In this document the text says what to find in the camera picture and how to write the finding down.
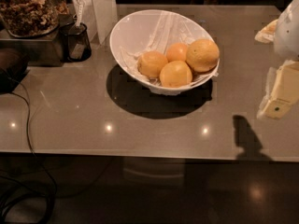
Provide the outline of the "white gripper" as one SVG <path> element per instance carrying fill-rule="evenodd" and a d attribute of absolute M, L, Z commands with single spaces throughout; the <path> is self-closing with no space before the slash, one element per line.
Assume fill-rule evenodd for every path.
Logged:
<path fill-rule="evenodd" d="M 258 119 L 282 119 L 299 101 L 299 0 L 292 0 L 280 14 L 260 30 L 254 39 L 272 43 L 274 51 L 286 60 L 278 69 L 268 71 Z"/>

